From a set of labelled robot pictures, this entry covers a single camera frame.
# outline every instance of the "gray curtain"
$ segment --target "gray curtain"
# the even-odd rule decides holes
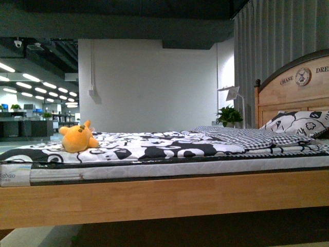
[[[254,82],[286,63],[329,48],[329,0],[251,0],[234,18],[235,85],[254,128]],[[242,101],[235,105],[242,112]]]

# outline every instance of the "wooden headboard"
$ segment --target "wooden headboard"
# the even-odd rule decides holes
[[[262,84],[256,80],[256,128],[278,111],[325,110],[329,110],[329,49],[286,64]]]

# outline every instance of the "headboard finial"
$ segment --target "headboard finial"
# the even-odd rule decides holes
[[[257,79],[255,87],[260,87],[260,86],[261,86],[261,81],[260,81],[260,79]]]

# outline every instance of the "potted plant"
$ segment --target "potted plant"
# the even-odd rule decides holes
[[[52,120],[52,114],[50,112],[45,112],[42,114],[42,117],[46,120]]]
[[[216,124],[223,123],[224,127],[234,127],[236,122],[243,120],[240,112],[231,106],[226,106],[219,109],[220,112],[216,113],[219,118],[216,119]]]
[[[18,112],[22,108],[21,108],[21,106],[19,104],[12,104],[10,109],[13,109],[14,112]]]

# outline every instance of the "computer monitor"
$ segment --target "computer monitor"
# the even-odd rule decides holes
[[[34,110],[34,104],[24,104],[24,110]]]
[[[33,117],[34,104],[24,104],[24,110],[26,110],[27,117]]]
[[[33,112],[42,113],[42,109],[35,109],[35,110],[33,110]]]
[[[8,105],[7,104],[1,104],[3,109],[3,112],[8,112]]]

